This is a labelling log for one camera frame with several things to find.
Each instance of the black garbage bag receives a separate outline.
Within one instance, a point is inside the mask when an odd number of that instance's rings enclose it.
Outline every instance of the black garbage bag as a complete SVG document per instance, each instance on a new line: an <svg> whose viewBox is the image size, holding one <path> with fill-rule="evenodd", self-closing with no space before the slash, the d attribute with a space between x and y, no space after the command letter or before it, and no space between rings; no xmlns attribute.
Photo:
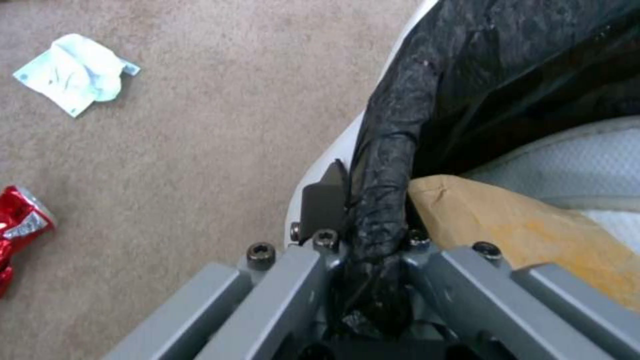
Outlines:
<svg viewBox="0 0 640 360"><path fill-rule="evenodd" d="M369 99L350 169L338 328L412 314L398 250L409 179L459 174L542 136L640 113L640 2L441 0Z"/></svg>

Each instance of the crumpled paper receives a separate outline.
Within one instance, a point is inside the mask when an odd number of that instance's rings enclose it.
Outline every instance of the crumpled paper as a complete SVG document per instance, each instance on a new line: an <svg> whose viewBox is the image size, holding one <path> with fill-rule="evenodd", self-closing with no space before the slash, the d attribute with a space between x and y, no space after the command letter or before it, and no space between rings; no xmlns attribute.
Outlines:
<svg viewBox="0 0 640 360"><path fill-rule="evenodd" d="M65 35L13 76L44 94L72 117L94 101L110 101L122 88L120 74L135 76L140 68L113 51L78 34Z"/></svg>

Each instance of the bolt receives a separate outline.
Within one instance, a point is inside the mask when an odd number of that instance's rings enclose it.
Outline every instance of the bolt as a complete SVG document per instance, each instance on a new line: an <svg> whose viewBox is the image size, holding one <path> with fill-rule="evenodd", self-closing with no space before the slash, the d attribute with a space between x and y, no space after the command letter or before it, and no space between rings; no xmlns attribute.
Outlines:
<svg viewBox="0 0 640 360"><path fill-rule="evenodd" d="M338 248L338 233L331 229L320 229L311 236L311 240L314 242L315 249L330 249L337 250Z"/></svg>
<svg viewBox="0 0 640 360"><path fill-rule="evenodd" d="M408 233L409 248L412 250L425 250L429 247L431 240L420 230L411 229Z"/></svg>
<svg viewBox="0 0 640 360"><path fill-rule="evenodd" d="M502 252L500 251L500 248L486 241L478 241L471 246L471 249L491 262L496 262L502 259Z"/></svg>
<svg viewBox="0 0 640 360"><path fill-rule="evenodd" d="M289 228L289 238L294 243L300 242L300 223L299 222L294 221L291 223L291 226Z"/></svg>
<svg viewBox="0 0 640 360"><path fill-rule="evenodd" d="M254 270L269 270L276 262L276 249L270 243L254 243L246 250L246 263Z"/></svg>

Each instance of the beige carpet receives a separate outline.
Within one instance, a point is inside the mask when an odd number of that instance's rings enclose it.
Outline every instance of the beige carpet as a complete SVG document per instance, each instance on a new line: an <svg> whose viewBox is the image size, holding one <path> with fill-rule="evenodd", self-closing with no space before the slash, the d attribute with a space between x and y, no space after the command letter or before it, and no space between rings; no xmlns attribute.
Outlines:
<svg viewBox="0 0 640 360"><path fill-rule="evenodd" d="M61 222L15 258L0 358L100 357L207 262L279 245L418 2L0 1L0 185ZM11 76L67 33L143 68L76 120Z"/></svg>

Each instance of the brown paper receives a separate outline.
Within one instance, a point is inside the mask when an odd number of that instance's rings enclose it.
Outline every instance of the brown paper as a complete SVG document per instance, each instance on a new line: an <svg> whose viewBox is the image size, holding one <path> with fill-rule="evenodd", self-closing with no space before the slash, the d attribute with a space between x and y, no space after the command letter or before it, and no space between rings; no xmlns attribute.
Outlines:
<svg viewBox="0 0 640 360"><path fill-rule="evenodd" d="M488 241L513 268L557 263L640 312L640 257L580 213L456 176L414 179L409 195L441 249Z"/></svg>

